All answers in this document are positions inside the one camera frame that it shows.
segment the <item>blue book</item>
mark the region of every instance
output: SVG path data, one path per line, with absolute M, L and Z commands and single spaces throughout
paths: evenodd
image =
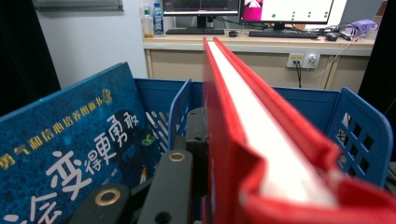
M 162 150 L 127 63 L 0 118 L 0 223 L 60 223 L 111 182 L 154 175 Z

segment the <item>book cover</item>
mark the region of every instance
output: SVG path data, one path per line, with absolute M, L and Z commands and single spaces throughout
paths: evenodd
M 127 63 L 0 118 L 1 223 L 60 223 L 95 188 L 133 188 L 156 171 L 152 136 Z
M 395 223 L 394 197 L 344 174 L 334 142 L 218 38 L 204 50 L 203 223 Z

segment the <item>screw hole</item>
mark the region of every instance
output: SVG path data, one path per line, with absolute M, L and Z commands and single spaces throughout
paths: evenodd
M 101 199 L 104 202 L 108 202 L 110 200 L 113 200 L 115 197 L 116 197 L 116 195 L 113 192 L 107 192 L 101 197 Z
M 172 155 L 172 159 L 174 159 L 174 160 L 180 160 L 182 158 L 183 158 L 183 156 L 181 154 L 173 154 Z
M 158 224 L 168 224 L 172 220 L 172 216 L 168 212 L 161 212 L 155 216 L 155 222 Z

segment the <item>plastic bottle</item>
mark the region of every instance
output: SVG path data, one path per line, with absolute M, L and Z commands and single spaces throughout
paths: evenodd
M 163 10 L 160 3 L 154 3 L 153 9 L 154 34 L 163 35 Z
M 145 15 L 142 18 L 143 34 L 145 38 L 154 37 L 154 26 L 153 19 L 149 13 L 149 5 L 143 5 L 143 10 Z

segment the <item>blue plastic basket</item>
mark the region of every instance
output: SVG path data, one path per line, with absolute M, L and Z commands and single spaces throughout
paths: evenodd
M 156 138 L 172 149 L 175 136 L 186 132 L 187 113 L 202 105 L 202 83 L 137 79 L 136 85 Z M 348 88 L 275 90 L 343 150 L 338 163 L 346 174 L 385 186 L 393 146 L 385 116 Z

